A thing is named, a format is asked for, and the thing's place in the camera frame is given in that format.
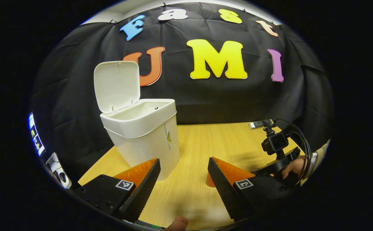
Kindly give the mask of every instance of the wooden table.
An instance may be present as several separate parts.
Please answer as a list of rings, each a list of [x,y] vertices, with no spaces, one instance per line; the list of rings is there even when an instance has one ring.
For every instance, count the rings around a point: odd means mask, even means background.
[[[262,150],[265,138],[261,128],[250,130],[248,123],[178,125],[181,159],[165,180],[155,184],[139,220],[168,227],[176,215],[182,215],[189,220],[187,230],[232,224],[216,188],[206,185],[209,158],[216,157],[247,171],[262,167],[276,159],[276,154],[269,156]],[[296,146],[289,139],[284,151]],[[128,168],[112,147],[78,183],[84,185],[100,174],[114,176]]]

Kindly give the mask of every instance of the yellow letter m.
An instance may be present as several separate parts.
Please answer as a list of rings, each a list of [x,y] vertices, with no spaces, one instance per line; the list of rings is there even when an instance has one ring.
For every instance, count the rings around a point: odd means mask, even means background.
[[[186,43],[192,47],[194,53],[194,71],[191,72],[193,79],[207,79],[211,73],[205,68],[205,61],[210,66],[216,77],[220,77],[226,62],[228,70],[225,76],[229,79],[246,79],[248,74],[244,70],[242,62],[242,44],[236,41],[226,41],[218,53],[205,39],[194,39]]]

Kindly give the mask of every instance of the open lid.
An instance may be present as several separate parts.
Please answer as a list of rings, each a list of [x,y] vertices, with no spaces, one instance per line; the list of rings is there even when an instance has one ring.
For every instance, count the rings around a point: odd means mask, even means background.
[[[134,61],[98,64],[94,70],[94,88],[98,107],[105,114],[137,103],[141,96],[138,64]]]

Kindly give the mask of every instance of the wall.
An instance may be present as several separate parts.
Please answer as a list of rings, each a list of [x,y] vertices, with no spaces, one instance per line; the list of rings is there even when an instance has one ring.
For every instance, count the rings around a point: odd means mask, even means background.
[[[109,11],[109,9],[106,9],[105,11],[95,15],[93,18],[87,20],[83,24],[89,23],[89,22],[109,22],[111,21],[111,19],[114,19],[114,21],[117,21],[119,17],[120,17],[119,19],[120,21],[134,14],[143,12],[145,10],[163,6],[163,2],[164,2],[163,0],[151,1],[150,3],[143,4],[142,6],[136,7],[135,9],[132,9],[124,14],[118,13],[118,12],[112,12],[112,11]],[[251,3],[246,3],[243,0],[165,0],[165,3],[167,5],[175,4],[175,3],[196,3],[196,2],[221,4],[221,5],[229,6],[232,8],[239,9],[239,10],[245,9],[248,13],[257,15],[268,21],[272,21],[275,25],[282,24],[277,18],[271,16],[265,10],[257,8]]]
[[[111,11],[101,11],[100,13],[97,13],[87,21],[81,23],[81,25],[91,22],[110,22],[111,19],[114,21],[121,21],[123,19],[123,14],[118,12],[111,12]]]

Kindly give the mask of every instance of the monitor screen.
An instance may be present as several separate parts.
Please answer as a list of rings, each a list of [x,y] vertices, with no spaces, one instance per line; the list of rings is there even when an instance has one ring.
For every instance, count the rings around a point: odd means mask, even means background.
[[[28,117],[28,125],[30,127],[32,143],[34,144],[35,149],[37,150],[38,156],[40,156],[41,153],[44,151],[44,146],[42,145],[41,140],[38,136],[37,129],[34,123],[34,116],[32,115],[32,112],[30,113],[30,116]]]

